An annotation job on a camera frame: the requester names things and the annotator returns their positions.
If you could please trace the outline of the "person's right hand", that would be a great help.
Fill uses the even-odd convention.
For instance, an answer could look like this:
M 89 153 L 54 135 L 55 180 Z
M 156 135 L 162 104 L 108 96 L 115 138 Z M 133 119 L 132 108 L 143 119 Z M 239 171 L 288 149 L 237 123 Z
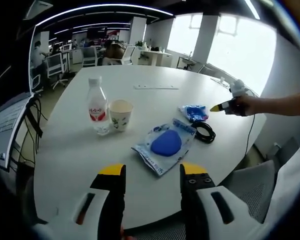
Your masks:
M 241 117 L 252 116 L 256 113 L 255 103 L 256 98 L 249 95 L 242 95 L 235 100 L 235 105 L 237 108 L 236 115 Z

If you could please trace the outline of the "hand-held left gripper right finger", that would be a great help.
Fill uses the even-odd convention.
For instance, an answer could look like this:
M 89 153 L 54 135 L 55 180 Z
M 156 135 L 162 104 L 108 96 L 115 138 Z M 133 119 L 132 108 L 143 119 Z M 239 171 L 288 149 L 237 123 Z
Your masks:
M 216 186 L 201 166 L 180 165 L 188 240 L 257 240 L 268 211 L 268 164 L 233 171 Z

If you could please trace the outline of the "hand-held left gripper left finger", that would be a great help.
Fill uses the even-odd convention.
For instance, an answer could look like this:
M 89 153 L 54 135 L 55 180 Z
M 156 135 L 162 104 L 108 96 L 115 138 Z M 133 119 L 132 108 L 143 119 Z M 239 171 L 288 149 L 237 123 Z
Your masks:
M 33 230 L 40 240 L 121 240 L 125 192 L 126 166 L 109 165 L 85 193 L 60 202 L 57 214 Z

